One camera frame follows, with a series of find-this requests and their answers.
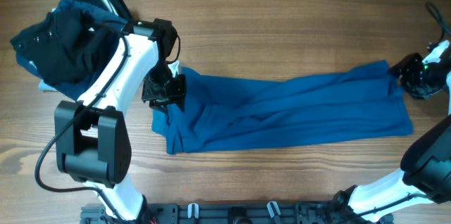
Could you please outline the blue polo shirt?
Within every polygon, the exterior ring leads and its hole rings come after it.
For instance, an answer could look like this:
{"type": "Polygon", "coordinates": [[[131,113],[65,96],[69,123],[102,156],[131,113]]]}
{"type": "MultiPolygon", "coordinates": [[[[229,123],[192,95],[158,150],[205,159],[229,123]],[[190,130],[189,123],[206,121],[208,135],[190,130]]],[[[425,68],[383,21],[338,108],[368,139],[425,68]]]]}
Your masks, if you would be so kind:
{"type": "Polygon", "coordinates": [[[153,114],[169,154],[297,147],[413,131],[385,61],[284,82],[202,75],[185,68],[184,108],[153,114]]]}

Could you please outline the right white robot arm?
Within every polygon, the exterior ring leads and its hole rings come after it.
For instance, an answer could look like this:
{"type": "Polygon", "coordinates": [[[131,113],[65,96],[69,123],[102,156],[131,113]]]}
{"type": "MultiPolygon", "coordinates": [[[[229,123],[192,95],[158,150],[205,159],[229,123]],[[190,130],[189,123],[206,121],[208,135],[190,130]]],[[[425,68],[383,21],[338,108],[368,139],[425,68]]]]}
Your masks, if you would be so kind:
{"type": "MultiPolygon", "coordinates": [[[[428,99],[450,90],[450,41],[431,44],[429,54],[411,54],[392,67],[406,93],[428,99]]],[[[327,205],[328,223],[380,223],[395,211],[450,200],[450,117],[408,148],[400,168],[368,185],[338,192],[327,205]]]]}

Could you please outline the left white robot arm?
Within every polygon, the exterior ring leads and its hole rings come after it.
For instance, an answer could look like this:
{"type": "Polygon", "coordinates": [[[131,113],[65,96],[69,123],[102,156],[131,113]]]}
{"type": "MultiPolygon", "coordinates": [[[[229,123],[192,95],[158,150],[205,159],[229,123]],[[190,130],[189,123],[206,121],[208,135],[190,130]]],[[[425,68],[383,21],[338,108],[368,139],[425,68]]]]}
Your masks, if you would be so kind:
{"type": "Polygon", "coordinates": [[[138,89],[149,107],[167,113],[185,109],[186,79],[176,61],[167,61],[180,41],[168,20],[130,20],[121,26],[113,58],[77,101],[55,110],[58,169],[101,199],[105,223],[155,223],[147,200],[128,169],[131,145],[124,116],[138,89]]]}

